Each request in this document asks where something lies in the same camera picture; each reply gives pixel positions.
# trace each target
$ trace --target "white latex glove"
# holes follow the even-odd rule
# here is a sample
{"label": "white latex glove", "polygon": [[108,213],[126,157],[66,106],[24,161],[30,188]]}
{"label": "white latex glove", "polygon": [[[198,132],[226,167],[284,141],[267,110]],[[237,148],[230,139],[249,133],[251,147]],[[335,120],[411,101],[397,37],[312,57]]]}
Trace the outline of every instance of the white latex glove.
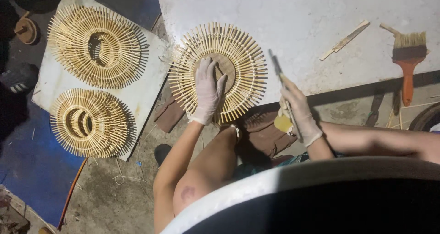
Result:
{"label": "white latex glove", "polygon": [[212,122],[212,116],[217,110],[217,106],[223,95],[223,85],[226,80],[226,74],[216,81],[214,79],[214,67],[216,62],[211,57],[200,60],[200,67],[195,72],[195,91],[197,93],[198,106],[190,122],[209,125]]}
{"label": "white latex glove", "polygon": [[306,96],[298,89],[294,82],[290,81],[284,75],[282,77],[288,90],[281,89],[281,95],[283,95],[280,99],[281,109],[285,116],[289,116],[288,110],[287,112],[285,110],[287,109],[285,105],[287,99],[292,107],[292,113],[298,126],[297,128],[303,136],[304,146],[308,147],[322,136],[322,130],[316,125],[315,119],[311,116]]}

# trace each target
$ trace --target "bamboo lamp shade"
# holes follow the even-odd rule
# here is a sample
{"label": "bamboo lamp shade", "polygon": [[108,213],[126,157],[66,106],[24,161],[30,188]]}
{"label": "bamboo lamp shade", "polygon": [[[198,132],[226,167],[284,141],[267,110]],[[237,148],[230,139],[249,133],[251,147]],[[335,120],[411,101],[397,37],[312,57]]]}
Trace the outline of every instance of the bamboo lamp shade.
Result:
{"label": "bamboo lamp shade", "polygon": [[145,35],[107,8],[66,6],[56,12],[48,30],[56,60],[91,86],[120,89],[145,71]]}
{"label": "bamboo lamp shade", "polygon": [[68,152],[107,158],[129,151],[135,121],[127,106],[101,90],[69,89],[52,105],[52,131]]}
{"label": "bamboo lamp shade", "polygon": [[228,79],[214,122],[233,121],[246,113],[262,98],[267,68],[263,52],[252,37],[231,24],[212,22],[199,25],[183,36],[184,48],[176,47],[170,63],[169,80],[173,95],[189,114],[197,107],[195,71],[200,59],[217,61],[216,75]]}

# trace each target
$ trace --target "paint brush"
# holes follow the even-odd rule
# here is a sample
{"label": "paint brush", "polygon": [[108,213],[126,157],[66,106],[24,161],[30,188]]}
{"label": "paint brush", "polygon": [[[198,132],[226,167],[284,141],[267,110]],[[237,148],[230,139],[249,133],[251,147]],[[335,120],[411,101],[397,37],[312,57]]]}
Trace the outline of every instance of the paint brush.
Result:
{"label": "paint brush", "polygon": [[393,63],[398,64],[404,72],[402,102],[408,107],[411,104],[414,85],[414,68],[421,63],[427,53],[426,32],[411,34],[394,34]]}

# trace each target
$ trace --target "knee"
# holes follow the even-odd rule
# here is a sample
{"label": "knee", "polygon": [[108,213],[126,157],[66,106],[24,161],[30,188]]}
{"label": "knee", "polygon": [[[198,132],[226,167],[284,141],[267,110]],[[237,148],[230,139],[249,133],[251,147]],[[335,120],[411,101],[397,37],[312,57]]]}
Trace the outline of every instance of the knee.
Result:
{"label": "knee", "polygon": [[219,188],[212,180],[201,172],[193,169],[187,170],[179,180],[174,190],[173,207],[174,215],[178,215],[187,206]]}

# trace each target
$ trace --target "orange brush handle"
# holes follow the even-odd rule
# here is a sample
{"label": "orange brush handle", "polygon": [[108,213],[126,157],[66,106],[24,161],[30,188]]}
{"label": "orange brush handle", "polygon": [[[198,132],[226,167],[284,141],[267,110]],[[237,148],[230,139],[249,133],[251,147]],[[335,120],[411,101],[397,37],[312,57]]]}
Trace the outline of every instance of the orange brush handle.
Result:
{"label": "orange brush handle", "polygon": [[408,107],[411,104],[413,93],[414,93],[414,85],[413,85],[413,75],[414,68],[418,63],[421,63],[425,58],[412,58],[408,60],[402,61],[393,61],[398,64],[402,71],[404,72],[404,85],[402,86],[402,102],[404,106]]}

